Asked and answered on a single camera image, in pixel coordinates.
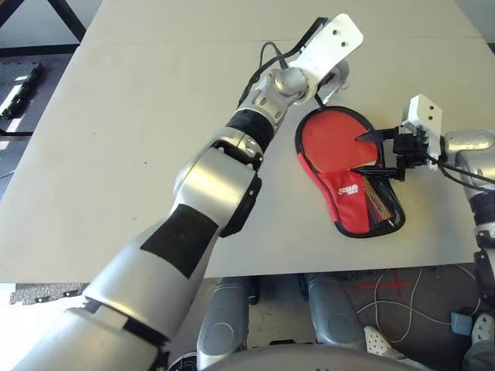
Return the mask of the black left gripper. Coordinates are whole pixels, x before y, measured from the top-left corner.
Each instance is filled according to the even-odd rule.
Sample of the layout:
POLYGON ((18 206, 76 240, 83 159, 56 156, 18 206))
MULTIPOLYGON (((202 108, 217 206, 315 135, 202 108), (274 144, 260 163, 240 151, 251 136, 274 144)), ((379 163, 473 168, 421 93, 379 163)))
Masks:
POLYGON ((324 81, 319 85, 317 95, 319 97, 332 97, 336 91, 336 75, 330 74, 324 81))

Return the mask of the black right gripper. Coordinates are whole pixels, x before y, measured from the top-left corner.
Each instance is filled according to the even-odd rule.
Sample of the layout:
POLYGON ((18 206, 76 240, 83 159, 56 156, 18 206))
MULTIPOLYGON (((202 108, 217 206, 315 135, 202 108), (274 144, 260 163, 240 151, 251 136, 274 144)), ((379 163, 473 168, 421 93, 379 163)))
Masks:
POLYGON ((394 139, 393 153, 396 155, 396 168, 363 165, 353 171, 369 179, 405 180, 405 171, 409 168, 427 164, 428 140, 421 128, 415 133, 398 134, 397 128, 368 131, 356 138, 366 143, 382 143, 394 139))

